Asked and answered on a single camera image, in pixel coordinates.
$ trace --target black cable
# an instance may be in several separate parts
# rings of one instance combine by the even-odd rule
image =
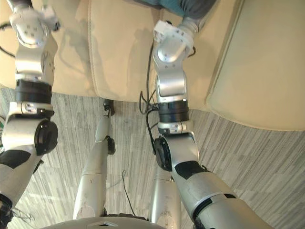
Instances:
[[[130,206],[130,208],[132,209],[133,216],[136,217],[136,215],[135,215],[135,213],[134,213],[134,211],[133,211],[133,208],[132,208],[132,204],[131,204],[131,202],[130,202],[130,200],[129,200],[129,196],[128,196],[127,191],[126,191],[125,179],[124,179],[125,175],[126,175],[126,170],[124,169],[124,170],[122,171],[122,179],[123,179],[124,191],[125,191],[126,197],[127,197],[127,199],[128,199],[129,206]]]
[[[26,214],[23,211],[19,210],[18,208],[14,208],[13,216],[16,218],[21,219],[23,222],[28,224],[31,228],[35,229],[30,223],[32,223],[32,220],[35,220],[34,216],[32,214]]]
[[[150,130],[152,130],[156,125],[158,125],[158,123],[155,123],[151,126]]]
[[[195,54],[196,54],[196,48],[195,48],[195,46],[193,46],[193,53],[190,54],[190,55],[188,55],[187,58],[189,58],[189,57],[191,57],[191,56],[194,56]]]
[[[156,149],[154,148],[154,139],[153,139],[153,135],[152,135],[152,131],[151,131],[151,128],[149,126],[149,122],[148,122],[148,115],[153,112],[153,111],[157,111],[156,109],[151,109],[147,112],[146,114],[146,126],[147,126],[147,130],[148,130],[148,134],[149,134],[149,137],[151,139],[151,144],[152,144],[152,149],[153,149],[153,154],[156,155]]]
[[[0,30],[5,30],[6,27],[11,27],[10,23],[9,22],[6,22],[2,25],[0,25]],[[0,46],[0,51],[4,52],[5,54],[9,55],[10,57],[13,57],[15,58],[15,55],[9,51],[6,51],[5,49],[3,49],[1,46]]]
[[[149,58],[148,58],[148,66],[147,66],[147,74],[146,74],[146,98],[144,98],[143,96],[143,91],[140,92],[140,96],[139,96],[139,110],[141,112],[141,114],[146,115],[146,127],[149,133],[149,137],[150,137],[150,141],[152,144],[152,149],[153,149],[153,154],[156,154],[155,152],[155,148],[154,148],[154,139],[153,139],[153,135],[151,132],[151,128],[148,122],[148,116],[152,111],[158,111],[158,104],[156,104],[154,102],[154,98],[153,95],[155,94],[156,90],[153,91],[153,93],[151,94],[151,96],[149,96],[149,76],[150,76],[150,68],[151,68],[151,60],[152,60],[152,55],[153,55],[153,42],[150,48],[150,52],[149,52]],[[142,109],[141,106],[141,102],[145,101],[145,110]]]

